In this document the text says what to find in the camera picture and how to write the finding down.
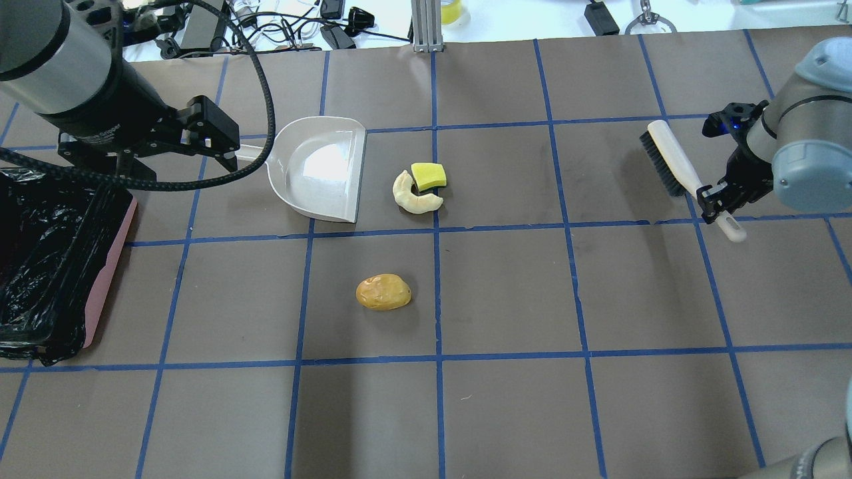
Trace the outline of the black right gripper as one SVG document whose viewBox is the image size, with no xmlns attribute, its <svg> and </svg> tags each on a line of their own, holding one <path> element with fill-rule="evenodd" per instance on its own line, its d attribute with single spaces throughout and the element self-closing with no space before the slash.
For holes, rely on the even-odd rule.
<svg viewBox="0 0 852 479">
<path fill-rule="evenodd" d="M 722 208 L 734 214 L 737 209 L 757 202 L 773 189 L 770 163 L 752 152 L 747 144 L 747 134 L 731 137 L 736 142 L 736 149 L 728 158 L 725 175 L 716 185 L 696 190 L 696 201 L 706 224 L 718 220 Z"/>
</svg>

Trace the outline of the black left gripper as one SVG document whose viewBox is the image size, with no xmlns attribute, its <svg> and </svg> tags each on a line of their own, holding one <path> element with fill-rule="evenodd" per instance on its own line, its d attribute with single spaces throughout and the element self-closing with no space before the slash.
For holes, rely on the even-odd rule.
<svg viewBox="0 0 852 479">
<path fill-rule="evenodd" d="M 58 115 L 57 127 L 79 143 L 60 146 L 61 154 L 208 156 L 229 174 L 240 169 L 237 122 L 206 95 L 180 110 L 141 97 L 79 107 Z"/>
</svg>

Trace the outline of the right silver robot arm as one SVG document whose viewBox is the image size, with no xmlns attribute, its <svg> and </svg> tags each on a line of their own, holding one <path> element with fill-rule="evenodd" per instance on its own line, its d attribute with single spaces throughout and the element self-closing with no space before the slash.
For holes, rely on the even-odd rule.
<svg viewBox="0 0 852 479">
<path fill-rule="evenodd" d="M 706 222 L 774 193 L 805 213 L 833 214 L 851 204 L 851 40 L 813 46 L 772 100 L 730 103 L 710 114 L 705 137 L 736 142 L 726 173 L 700 187 Z"/>
</svg>

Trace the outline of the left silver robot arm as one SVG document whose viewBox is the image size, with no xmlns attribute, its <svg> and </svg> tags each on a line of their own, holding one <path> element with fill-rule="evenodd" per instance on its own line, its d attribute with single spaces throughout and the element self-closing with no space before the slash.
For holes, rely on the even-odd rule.
<svg viewBox="0 0 852 479">
<path fill-rule="evenodd" d="M 143 158 L 213 156 L 238 169 L 238 125 L 210 98 L 183 109 L 64 1 L 3 1 L 2 91 L 60 130 L 58 154 L 83 172 L 155 181 Z"/>
</svg>

